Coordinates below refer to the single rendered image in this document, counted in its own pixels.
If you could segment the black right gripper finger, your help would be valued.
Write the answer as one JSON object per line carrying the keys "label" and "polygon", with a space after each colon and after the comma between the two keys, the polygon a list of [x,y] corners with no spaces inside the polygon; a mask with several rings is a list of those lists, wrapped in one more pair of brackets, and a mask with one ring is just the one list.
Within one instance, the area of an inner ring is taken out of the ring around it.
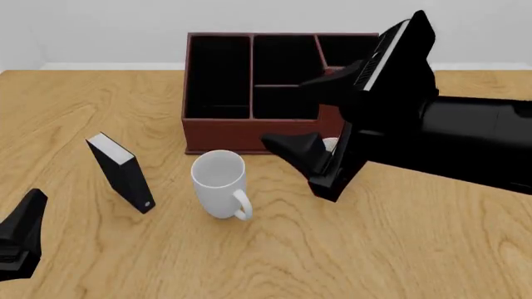
{"label": "black right gripper finger", "polygon": [[293,166],[305,179],[323,174],[332,157],[319,133],[263,134],[260,140],[267,151]]}
{"label": "black right gripper finger", "polygon": [[356,81],[364,64],[364,60],[356,60],[352,64],[343,67],[343,69],[337,69],[330,74],[305,81],[299,84],[298,87],[306,91],[328,91],[348,86]]}

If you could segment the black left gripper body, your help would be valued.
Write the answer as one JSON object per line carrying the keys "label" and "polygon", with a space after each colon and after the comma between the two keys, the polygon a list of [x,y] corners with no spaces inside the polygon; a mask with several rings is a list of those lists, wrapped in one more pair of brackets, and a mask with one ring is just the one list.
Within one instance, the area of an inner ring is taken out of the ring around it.
{"label": "black left gripper body", "polygon": [[39,241],[15,243],[0,239],[0,280],[31,278],[41,260]]}

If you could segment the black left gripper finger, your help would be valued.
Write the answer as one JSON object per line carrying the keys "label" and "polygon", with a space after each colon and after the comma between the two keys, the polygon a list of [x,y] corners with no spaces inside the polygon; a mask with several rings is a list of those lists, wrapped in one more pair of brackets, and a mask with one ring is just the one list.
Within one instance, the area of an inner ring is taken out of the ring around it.
{"label": "black left gripper finger", "polygon": [[47,196],[40,189],[28,191],[17,207],[0,222],[0,246],[40,249],[46,206]]}

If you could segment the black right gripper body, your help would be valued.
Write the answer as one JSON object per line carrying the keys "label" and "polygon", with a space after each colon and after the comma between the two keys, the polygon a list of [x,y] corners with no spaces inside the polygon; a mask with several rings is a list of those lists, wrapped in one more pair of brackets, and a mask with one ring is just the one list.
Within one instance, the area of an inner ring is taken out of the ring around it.
{"label": "black right gripper body", "polygon": [[439,93],[427,62],[434,42],[428,20],[406,19],[381,34],[353,84],[307,91],[311,99],[336,106],[345,121],[325,171],[308,179],[315,196],[337,201],[379,148],[378,139],[395,139],[418,128],[426,100]]}

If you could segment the red-brown desk caddy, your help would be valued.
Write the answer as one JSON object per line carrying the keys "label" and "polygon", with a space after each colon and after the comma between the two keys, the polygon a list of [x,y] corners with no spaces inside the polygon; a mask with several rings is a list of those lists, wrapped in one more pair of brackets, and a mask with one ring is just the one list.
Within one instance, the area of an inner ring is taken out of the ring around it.
{"label": "red-brown desk caddy", "polygon": [[192,32],[187,36],[182,125],[186,154],[264,154],[262,134],[337,136],[334,106],[299,85],[363,59],[375,33]]}

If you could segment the white mug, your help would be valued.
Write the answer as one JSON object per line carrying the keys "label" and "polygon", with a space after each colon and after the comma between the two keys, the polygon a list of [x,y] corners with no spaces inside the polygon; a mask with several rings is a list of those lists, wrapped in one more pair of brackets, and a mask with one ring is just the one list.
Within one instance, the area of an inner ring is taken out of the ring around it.
{"label": "white mug", "polygon": [[248,221],[253,207],[246,194],[245,162],[233,151],[202,154],[190,170],[195,193],[204,210],[215,218]]}

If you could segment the black book with white pages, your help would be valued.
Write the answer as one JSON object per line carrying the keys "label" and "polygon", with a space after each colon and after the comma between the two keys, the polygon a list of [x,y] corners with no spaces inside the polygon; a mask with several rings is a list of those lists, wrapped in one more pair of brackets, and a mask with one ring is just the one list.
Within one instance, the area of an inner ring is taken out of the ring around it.
{"label": "black book with white pages", "polygon": [[123,146],[100,132],[86,140],[111,188],[140,213],[155,207],[137,158]]}

